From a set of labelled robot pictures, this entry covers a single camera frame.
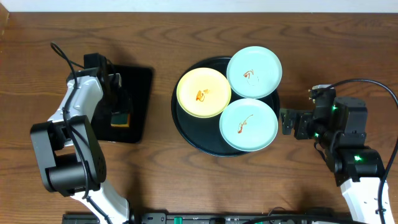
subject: green led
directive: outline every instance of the green led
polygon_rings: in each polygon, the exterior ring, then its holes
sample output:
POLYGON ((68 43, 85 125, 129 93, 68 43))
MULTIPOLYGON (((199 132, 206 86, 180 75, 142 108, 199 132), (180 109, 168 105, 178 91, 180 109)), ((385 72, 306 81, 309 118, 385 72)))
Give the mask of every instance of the green led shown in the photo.
POLYGON ((354 156, 355 161, 361 161, 362 158, 360 156, 354 156))

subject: white backdrop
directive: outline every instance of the white backdrop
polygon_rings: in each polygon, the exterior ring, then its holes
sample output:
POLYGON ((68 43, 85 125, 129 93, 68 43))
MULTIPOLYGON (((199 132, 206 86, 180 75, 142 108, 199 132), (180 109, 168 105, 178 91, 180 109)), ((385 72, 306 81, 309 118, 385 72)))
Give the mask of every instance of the white backdrop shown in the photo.
POLYGON ((398 0, 0 0, 10 12, 398 12, 398 0))

